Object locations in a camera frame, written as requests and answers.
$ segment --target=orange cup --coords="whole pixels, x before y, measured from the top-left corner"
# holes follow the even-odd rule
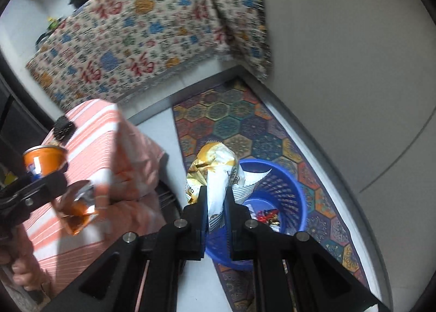
[[[67,163],[67,150],[53,145],[36,146],[25,151],[23,158],[27,171],[42,178]]]

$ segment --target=patterned blanket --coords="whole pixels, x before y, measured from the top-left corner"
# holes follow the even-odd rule
[[[27,68],[65,111],[128,99],[214,54],[270,66],[262,0],[90,0],[65,19]]]

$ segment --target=metal screw head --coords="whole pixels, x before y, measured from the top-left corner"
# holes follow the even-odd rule
[[[310,238],[309,234],[307,232],[297,232],[295,237],[300,241],[300,242],[307,242]]]
[[[174,221],[174,226],[177,228],[183,228],[188,225],[188,221],[186,221],[184,218],[179,218],[178,220]]]
[[[257,220],[250,219],[245,222],[245,225],[247,228],[252,229],[256,228],[259,225],[259,222],[257,222]]]
[[[126,243],[133,242],[137,237],[137,234],[134,232],[127,232],[123,234],[123,241]]]

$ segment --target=patterned rug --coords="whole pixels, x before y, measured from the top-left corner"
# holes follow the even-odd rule
[[[173,107],[186,168],[208,141],[222,141],[239,159],[271,160],[292,173],[306,195],[306,231],[368,287],[350,232],[329,193],[294,141],[249,87],[236,78]],[[245,312],[253,294],[252,275],[215,264],[233,311]]]

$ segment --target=crumpled wrapper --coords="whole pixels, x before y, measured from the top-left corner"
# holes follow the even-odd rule
[[[221,142],[205,144],[188,169],[186,196],[188,204],[197,202],[200,187],[208,187],[209,231],[224,225],[222,217],[225,193],[232,186],[237,204],[252,194],[256,184],[269,173],[243,171],[237,156]]]

